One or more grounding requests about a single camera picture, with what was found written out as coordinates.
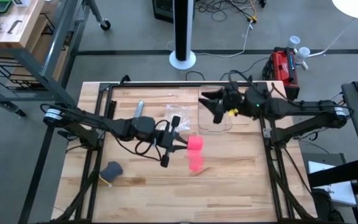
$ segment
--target gray floor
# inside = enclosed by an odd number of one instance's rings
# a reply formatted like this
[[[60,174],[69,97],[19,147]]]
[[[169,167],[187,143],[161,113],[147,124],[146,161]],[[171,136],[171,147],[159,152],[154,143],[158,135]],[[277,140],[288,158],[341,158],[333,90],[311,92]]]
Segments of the gray floor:
[[[104,33],[94,17],[89,15],[81,50],[155,50],[165,49],[173,39],[171,24],[157,21],[150,1],[99,0],[102,15],[109,19],[112,31]],[[302,39],[301,45],[312,49],[324,48],[350,21],[327,0],[269,1],[258,10],[258,23],[250,31],[247,49],[272,49],[284,46],[291,35]],[[196,13],[193,29],[193,49],[241,49],[242,34],[247,27],[240,15],[229,12],[224,22],[214,22],[210,14]],[[333,46],[334,49],[358,49],[358,21]],[[246,70],[254,61],[266,55],[241,55],[223,59],[200,56],[192,70],[202,72],[207,80],[218,80],[232,69]],[[257,64],[249,74],[261,78],[264,63]],[[299,100],[331,98],[342,83],[358,80],[358,55],[326,55],[308,60],[310,70],[298,69],[301,93]],[[174,70],[167,56],[78,57],[74,64],[67,91],[74,98],[82,82],[118,81],[123,75],[132,80],[184,80],[184,72]],[[190,80],[200,80],[196,75]],[[18,103],[29,115],[26,119],[0,109],[0,223],[15,223],[27,193],[30,178],[44,137],[40,103]],[[358,159],[358,141],[351,123],[338,130],[319,135],[316,144],[329,152],[343,152],[347,161]],[[58,180],[64,160],[65,141],[54,137],[31,221],[46,221],[52,212]],[[303,152],[321,152],[301,143]]]

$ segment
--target wooden table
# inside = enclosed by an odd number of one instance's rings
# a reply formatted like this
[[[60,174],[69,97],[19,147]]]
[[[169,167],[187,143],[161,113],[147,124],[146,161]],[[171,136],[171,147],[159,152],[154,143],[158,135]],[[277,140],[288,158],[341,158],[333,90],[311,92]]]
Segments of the wooden table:
[[[84,83],[78,106],[94,112],[99,89],[98,82]],[[284,93],[282,82],[275,82]],[[131,118],[139,100],[144,101],[142,116],[164,118],[166,105],[187,108],[191,125],[181,133],[200,134],[198,122],[212,123],[211,115],[200,112],[199,88],[124,88],[113,90],[117,101],[114,119]],[[150,159],[129,154],[107,134],[101,169],[117,161],[124,174],[109,188],[99,181],[94,208],[94,222],[275,222],[276,214],[270,188],[269,173],[259,121],[238,116],[232,118],[232,128],[223,133],[203,134],[204,167],[199,172],[188,168],[186,152],[171,155],[168,168]],[[293,124],[290,117],[276,122],[284,128]],[[69,147],[79,144],[73,142]],[[125,144],[133,149],[136,141]],[[287,149],[307,181],[301,151],[291,140]],[[151,156],[157,153],[150,150]],[[77,194],[81,182],[86,151],[75,149],[65,159],[52,218],[62,214]],[[290,190],[311,214],[316,216],[313,199],[302,186],[295,168],[283,156]],[[281,194],[282,208],[285,203]],[[88,198],[85,198],[84,211]]]
[[[27,7],[17,7],[12,4],[7,13],[0,14],[0,49],[19,49],[26,46],[44,3],[45,0],[31,0]],[[11,34],[8,34],[8,30],[16,20],[22,22],[16,25]]]

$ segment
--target red power tool battery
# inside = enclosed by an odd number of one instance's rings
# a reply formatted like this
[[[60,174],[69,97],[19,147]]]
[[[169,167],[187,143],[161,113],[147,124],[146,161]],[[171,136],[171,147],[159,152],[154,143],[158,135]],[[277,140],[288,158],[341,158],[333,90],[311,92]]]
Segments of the red power tool battery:
[[[282,81],[289,100],[298,98],[299,85],[296,75],[295,54],[290,48],[275,47],[262,70],[263,80]]]

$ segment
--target yellow tag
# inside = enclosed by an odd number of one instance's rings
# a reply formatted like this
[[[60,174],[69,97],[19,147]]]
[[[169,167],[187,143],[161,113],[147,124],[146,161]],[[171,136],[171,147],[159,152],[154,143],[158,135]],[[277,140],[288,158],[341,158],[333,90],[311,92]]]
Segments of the yellow tag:
[[[229,116],[235,116],[236,114],[238,114],[238,110],[237,109],[232,109],[229,111]]]

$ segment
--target pink object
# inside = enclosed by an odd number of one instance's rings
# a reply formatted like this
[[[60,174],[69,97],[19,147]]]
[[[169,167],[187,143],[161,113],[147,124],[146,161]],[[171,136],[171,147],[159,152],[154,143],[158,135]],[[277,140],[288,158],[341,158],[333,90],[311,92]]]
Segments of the pink object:
[[[200,136],[189,136],[187,143],[189,169],[197,172],[203,168],[204,164],[204,159],[201,156],[201,150],[204,146],[204,139]]]

